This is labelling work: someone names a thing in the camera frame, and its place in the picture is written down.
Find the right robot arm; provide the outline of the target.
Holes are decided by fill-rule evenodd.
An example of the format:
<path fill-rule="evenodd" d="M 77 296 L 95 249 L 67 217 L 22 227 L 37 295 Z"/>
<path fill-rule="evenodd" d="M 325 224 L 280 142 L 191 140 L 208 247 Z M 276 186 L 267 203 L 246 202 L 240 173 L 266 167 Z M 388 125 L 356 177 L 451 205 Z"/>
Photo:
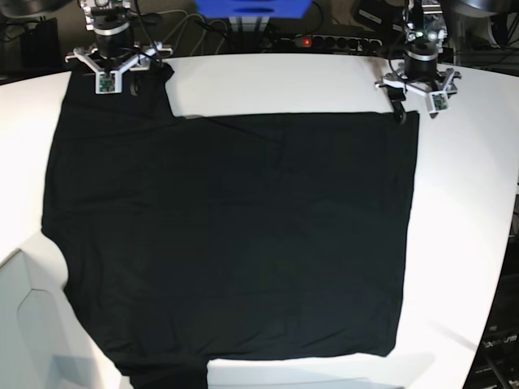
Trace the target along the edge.
<path fill-rule="evenodd" d="M 97 95 L 119 94 L 127 72 L 149 71 L 161 66 L 174 52 L 170 45 L 151 38 L 144 16 L 130 1 L 81 1 L 86 29 L 95 42 L 73 49 L 65 61 L 82 62 L 94 74 Z"/>

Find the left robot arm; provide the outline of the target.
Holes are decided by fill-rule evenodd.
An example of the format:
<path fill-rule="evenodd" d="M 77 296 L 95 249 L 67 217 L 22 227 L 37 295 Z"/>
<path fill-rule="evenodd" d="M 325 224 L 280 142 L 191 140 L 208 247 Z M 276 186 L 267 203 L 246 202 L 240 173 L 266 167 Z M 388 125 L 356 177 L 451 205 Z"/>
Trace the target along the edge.
<path fill-rule="evenodd" d="M 461 73 L 453 68 L 437 69 L 447 37 L 438 1 L 404 2 L 401 31 L 388 49 L 390 71 L 375 82 L 377 88 L 386 91 L 397 123 L 406 121 L 403 102 L 408 92 L 425 100 L 431 118 L 449 109 L 451 97 L 458 92 L 455 81 Z"/>

